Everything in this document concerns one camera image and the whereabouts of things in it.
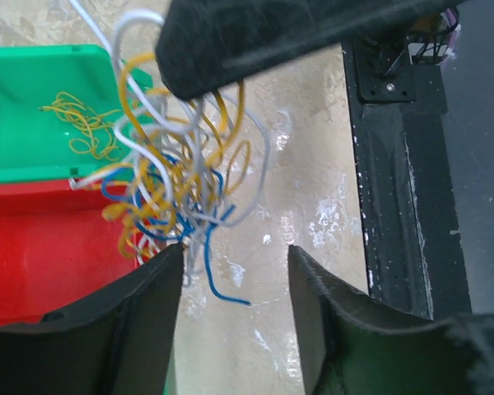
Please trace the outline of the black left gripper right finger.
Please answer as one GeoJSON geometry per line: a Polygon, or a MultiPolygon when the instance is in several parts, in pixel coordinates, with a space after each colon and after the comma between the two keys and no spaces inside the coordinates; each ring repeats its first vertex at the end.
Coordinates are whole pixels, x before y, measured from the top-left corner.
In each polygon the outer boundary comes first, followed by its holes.
{"type": "Polygon", "coordinates": [[[287,266],[305,393],[494,394],[494,314],[401,312],[295,245],[287,266]]]}

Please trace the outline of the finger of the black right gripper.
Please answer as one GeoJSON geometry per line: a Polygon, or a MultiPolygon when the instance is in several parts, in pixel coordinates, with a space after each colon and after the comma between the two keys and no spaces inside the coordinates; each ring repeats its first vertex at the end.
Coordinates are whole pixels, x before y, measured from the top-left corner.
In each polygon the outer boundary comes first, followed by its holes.
{"type": "Polygon", "coordinates": [[[174,96],[197,99],[337,44],[383,33],[453,1],[173,1],[156,47],[174,96]]]}

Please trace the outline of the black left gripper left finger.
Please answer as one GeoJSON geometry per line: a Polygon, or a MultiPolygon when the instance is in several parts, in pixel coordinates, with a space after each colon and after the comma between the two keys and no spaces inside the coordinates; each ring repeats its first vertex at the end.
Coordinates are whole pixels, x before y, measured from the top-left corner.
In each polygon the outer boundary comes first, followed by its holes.
{"type": "Polygon", "coordinates": [[[0,327],[0,394],[162,394],[183,276],[172,244],[38,323],[0,327]]]}

